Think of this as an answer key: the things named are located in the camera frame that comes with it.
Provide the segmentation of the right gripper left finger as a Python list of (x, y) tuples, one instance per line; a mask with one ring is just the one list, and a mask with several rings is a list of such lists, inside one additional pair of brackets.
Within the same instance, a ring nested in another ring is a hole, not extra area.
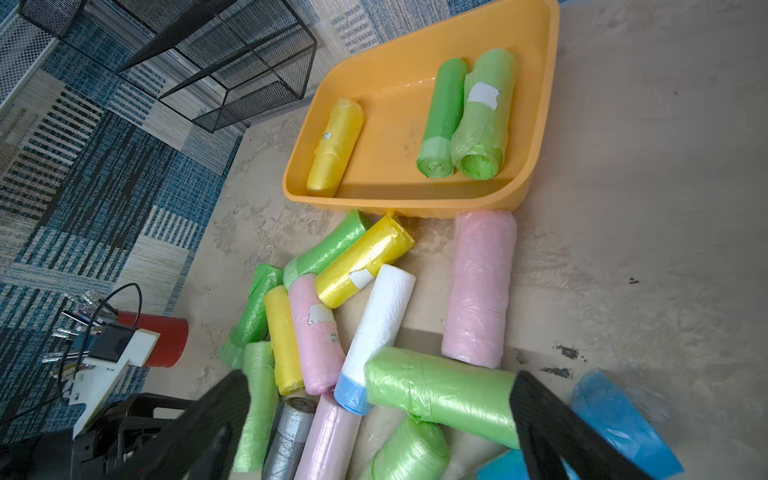
[(232, 371), (109, 479), (227, 479), (251, 398), (245, 374)]

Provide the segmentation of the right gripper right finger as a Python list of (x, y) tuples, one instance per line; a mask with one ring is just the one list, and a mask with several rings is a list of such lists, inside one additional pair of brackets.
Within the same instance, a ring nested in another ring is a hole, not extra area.
[(648, 479), (531, 373), (516, 375), (509, 403), (531, 479)]

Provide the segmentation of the thin dark green roll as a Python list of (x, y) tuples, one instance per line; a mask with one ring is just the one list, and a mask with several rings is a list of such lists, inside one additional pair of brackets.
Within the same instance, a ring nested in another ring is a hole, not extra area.
[(450, 143), (463, 115), (464, 81), (468, 70), (469, 65), (461, 58), (447, 60), (438, 69), (417, 158), (417, 168), (427, 178), (445, 178), (454, 174)]

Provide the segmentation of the light green roll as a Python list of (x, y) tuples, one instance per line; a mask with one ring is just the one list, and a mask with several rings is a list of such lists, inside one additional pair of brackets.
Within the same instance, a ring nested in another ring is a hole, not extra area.
[(405, 417), (360, 479), (441, 479), (451, 458), (441, 427)]
[(495, 48), (483, 53), (465, 77), (463, 115), (450, 156), (470, 179), (492, 179), (504, 164), (517, 69), (510, 51)]
[(510, 449), (520, 447), (510, 407), (516, 374), (396, 347), (365, 365), (367, 399)]

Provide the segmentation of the large yellow bag roll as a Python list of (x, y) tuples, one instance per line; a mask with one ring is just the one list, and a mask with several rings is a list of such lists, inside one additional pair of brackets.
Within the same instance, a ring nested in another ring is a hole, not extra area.
[(311, 195), (336, 194), (364, 123), (364, 110), (356, 101), (339, 99), (333, 106), (306, 182)]

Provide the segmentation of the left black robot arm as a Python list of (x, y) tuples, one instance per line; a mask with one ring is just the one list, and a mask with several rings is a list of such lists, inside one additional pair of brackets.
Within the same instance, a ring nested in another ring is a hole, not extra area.
[(172, 421), (155, 410), (184, 412), (188, 399), (142, 393), (107, 405), (75, 435), (45, 432), (1, 447), (3, 479), (104, 479)]

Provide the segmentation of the dark grey roll left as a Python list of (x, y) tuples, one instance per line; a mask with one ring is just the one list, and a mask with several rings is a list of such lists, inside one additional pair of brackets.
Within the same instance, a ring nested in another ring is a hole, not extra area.
[(307, 442), (318, 403), (290, 397), (278, 405), (262, 479), (293, 479)]

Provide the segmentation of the small yellow roll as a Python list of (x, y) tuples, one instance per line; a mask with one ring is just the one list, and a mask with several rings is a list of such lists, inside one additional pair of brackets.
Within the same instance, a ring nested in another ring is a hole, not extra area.
[(298, 342), (288, 289), (279, 285), (264, 297), (267, 323), (275, 360), (275, 381), (281, 396), (304, 388)]

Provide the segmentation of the pink roll lower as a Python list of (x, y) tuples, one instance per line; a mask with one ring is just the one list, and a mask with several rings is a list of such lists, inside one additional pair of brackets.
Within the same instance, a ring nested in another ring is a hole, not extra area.
[(322, 394), (294, 478), (345, 479), (361, 420)]

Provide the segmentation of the dark green roll left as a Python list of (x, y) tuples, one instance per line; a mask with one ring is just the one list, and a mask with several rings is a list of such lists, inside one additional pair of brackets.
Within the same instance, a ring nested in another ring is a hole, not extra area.
[(247, 344), (261, 341), (268, 333), (265, 295), (283, 284), (284, 271), (269, 264), (258, 265), (239, 322), (219, 351), (218, 358), (231, 367), (240, 369)]

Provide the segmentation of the pink roll near box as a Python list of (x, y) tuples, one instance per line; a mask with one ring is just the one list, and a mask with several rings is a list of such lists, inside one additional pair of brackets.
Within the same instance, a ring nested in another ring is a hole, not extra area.
[(517, 222), (508, 211), (457, 217), (443, 355), (488, 369), (501, 366), (516, 240)]

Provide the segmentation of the pink roll centre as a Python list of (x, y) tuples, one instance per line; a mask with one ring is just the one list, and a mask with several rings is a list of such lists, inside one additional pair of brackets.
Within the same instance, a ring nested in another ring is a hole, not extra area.
[(346, 356), (333, 311), (319, 299), (316, 275), (297, 278), (289, 288), (305, 390), (321, 395), (334, 389)]

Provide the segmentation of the white roll blue end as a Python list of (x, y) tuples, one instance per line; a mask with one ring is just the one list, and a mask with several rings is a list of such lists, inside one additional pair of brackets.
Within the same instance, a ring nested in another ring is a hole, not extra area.
[(383, 265), (379, 270), (334, 390), (335, 401), (345, 410), (359, 416), (372, 410), (367, 400), (366, 362), (394, 343), (415, 282), (413, 274), (398, 267)]

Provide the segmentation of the yellow plastic storage box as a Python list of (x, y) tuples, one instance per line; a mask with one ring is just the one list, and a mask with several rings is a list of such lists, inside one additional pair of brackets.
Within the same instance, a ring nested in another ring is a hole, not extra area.
[[(546, 129), (560, 16), (555, 1), (496, 1), (339, 63), (315, 93), (283, 176), (284, 195), (322, 210), (419, 218), (517, 209), (529, 192)], [(519, 65), (503, 167), (486, 181), (425, 177), (416, 159), (439, 66), (454, 57), (474, 62), (495, 47), (512, 52)], [(306, 182), (340, 99), (357, 101), (366, 120), (338, 191), (318, 197)]]

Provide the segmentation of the red pencil cup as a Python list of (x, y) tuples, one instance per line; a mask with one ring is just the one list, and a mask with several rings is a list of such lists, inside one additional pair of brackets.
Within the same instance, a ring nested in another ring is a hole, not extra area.
[(59, 349), (42, 354), (42, 364), (56, 364), (55, 377), (70, 377), (76, 368), (115, 366), (126, 355), (138, 358), (130, 366), (169, 368), (183, 353), (189, 332), (183, 318), (118, 309), (94, 292), (70, 297), (63, 309), (63, 324), (51, 336), (62, 342)]

